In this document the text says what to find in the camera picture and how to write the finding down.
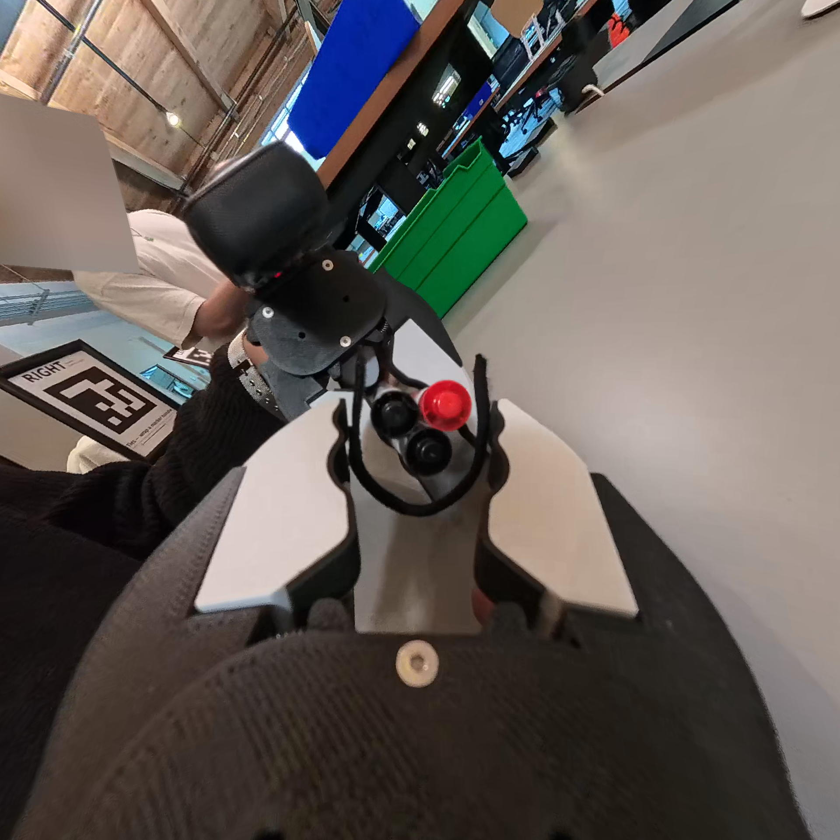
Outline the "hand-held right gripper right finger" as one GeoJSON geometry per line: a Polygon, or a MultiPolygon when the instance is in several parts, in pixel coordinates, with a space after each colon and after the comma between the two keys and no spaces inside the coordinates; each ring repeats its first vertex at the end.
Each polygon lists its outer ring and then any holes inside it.
{"type": "Polygon", "coordinates": [[[582,458],[506,398],[491,408],[489,455],[478,590],[521,608],[541,637],[555,635],[568,611],[636,619],[637,599],[582,458]]]}

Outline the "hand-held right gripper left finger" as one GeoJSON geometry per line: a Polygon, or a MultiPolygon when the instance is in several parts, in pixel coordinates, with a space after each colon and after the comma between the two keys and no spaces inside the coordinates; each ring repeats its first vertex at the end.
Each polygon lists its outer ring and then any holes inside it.
{"type": "Polygon", "coordinates": [[[308,614],[319,599],[352,596],[361,550],[346,408],[344,398],[325,397],[245,462],[197,590],[199,613],[308,614]]]}

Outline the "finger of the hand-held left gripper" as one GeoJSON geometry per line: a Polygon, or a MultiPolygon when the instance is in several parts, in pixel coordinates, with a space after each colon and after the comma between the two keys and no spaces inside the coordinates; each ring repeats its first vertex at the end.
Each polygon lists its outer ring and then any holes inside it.
{"type": "Polygon", "coordinates": [[[407,319],[395,331],[392,350],[392,369],[388,384],[401,386],[408,380],[432,385],[440,381],[457,382],[473,393],[469,373],[460,361],[454,360],[414,320],[407,319]]]}
{"type": "MultiPolygon", "coordinates": [[[[375,431],[371,419],[371,403],[382,391],[363,399],[361,408],[360,441],[364,466],[372,478],[385,490],[412,504],[427,504],[446,496],[461,481],[461,442],[456,433],[447,433],[453,445],[453,456],[448,467],[436,476],[418,478],[404,466],[401,454],[408,437],[384,441],[375,431]]],[[[417,394],[410,393],[417,404],[417,394]]],[[[419,416],[414,431],[428,427],[419,416]]]]}

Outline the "black dry erase marker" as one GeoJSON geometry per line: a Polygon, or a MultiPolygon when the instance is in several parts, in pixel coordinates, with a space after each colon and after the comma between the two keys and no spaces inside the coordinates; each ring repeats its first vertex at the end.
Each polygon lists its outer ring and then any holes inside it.
{"type": "Polygon", "coordinates": [[[386,390],[371,403],[370,419],[376,433],[388,442],[404,438],[414,430],[419,409],[410,393],[386,390]]]}
{"type": "Polygon", "coordinates": [[[433,427],[420,427],[408,435],[401,459],[413,476],[425,478],[443,472],[452,456],[453,445],[446,432],[433,427]]]}

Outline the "red dry erase marker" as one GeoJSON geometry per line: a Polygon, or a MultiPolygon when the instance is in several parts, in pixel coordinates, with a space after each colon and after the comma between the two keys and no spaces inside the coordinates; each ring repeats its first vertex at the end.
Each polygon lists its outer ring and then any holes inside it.
{"type": "Polygon", "coordinates": [[[424,424],[443,433],[454,433],[467,425],[473,400],[459,382],[442,380],[423,389],[417,406],[424,424]]]}

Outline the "person's left forearm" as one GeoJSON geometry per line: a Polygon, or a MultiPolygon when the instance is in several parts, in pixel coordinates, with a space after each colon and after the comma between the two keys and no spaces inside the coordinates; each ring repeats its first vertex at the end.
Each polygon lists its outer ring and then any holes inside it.
{"type": "Polygon", "coordinates": [[[58,532],[144,560],[234,468],[273,434],[278,416],[257,402],[230,344],[212,358],[209,386],[175,418],[153,464],[119,461],[83,474],[2,467],[2,551],[13,532],[58,532]]]}

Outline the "green plastic bin stack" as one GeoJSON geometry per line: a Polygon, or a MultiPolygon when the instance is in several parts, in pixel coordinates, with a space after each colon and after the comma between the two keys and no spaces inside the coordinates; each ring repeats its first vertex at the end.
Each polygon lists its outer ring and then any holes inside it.
{"type": "Polygon", "coordinates": [[[415,291],[442,318],[528,225],[481,140],[444,170],[369,265],[415,291]]]}

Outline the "framed black-white tag sign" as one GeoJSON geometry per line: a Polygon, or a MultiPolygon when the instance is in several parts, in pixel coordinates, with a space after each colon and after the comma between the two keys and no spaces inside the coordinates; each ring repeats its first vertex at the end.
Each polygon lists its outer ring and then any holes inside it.
{"type": "Polygon", "coordinates": [[[144,378],[75,339],[5,363],[2,390],[130,460],[153,463],[179,404],[144,378]]]}

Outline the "blue board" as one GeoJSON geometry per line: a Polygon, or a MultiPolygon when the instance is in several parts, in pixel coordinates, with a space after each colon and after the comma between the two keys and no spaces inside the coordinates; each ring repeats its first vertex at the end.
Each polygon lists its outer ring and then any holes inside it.
{"type": "Polygon", "coordinates": [[[341,3],[288,118],[313,160],[329,155],[419,27],[404,1],[341,3]]]}

